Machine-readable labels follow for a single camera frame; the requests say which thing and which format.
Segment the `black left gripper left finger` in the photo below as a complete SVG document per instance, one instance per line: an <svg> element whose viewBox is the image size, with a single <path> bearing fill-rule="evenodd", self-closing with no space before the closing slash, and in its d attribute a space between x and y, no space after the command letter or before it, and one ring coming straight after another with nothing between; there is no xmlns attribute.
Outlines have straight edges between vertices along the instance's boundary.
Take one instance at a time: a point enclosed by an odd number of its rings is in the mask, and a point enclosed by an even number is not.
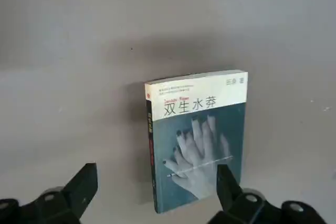
<svg viewBox="0 0 336 224"><path fill-rule="evenodd" d="M60 190L43 193L28 204L1 199L1 223L81 223L97 190L97 164L86 163Z"/></svg>

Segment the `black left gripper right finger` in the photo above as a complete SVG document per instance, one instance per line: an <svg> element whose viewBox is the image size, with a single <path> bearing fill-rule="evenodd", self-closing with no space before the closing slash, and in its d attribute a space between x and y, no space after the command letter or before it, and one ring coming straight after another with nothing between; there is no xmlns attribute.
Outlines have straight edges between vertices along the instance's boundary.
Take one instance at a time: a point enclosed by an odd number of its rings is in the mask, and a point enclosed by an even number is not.
<svg viewBox="0 0 336 224"><path fill-rule="evenodd" d="M217 166L216 191L222 210L209 223L325 223L309 204L288 200L276 207L258 191L244 191L227 165Z"/></svg>

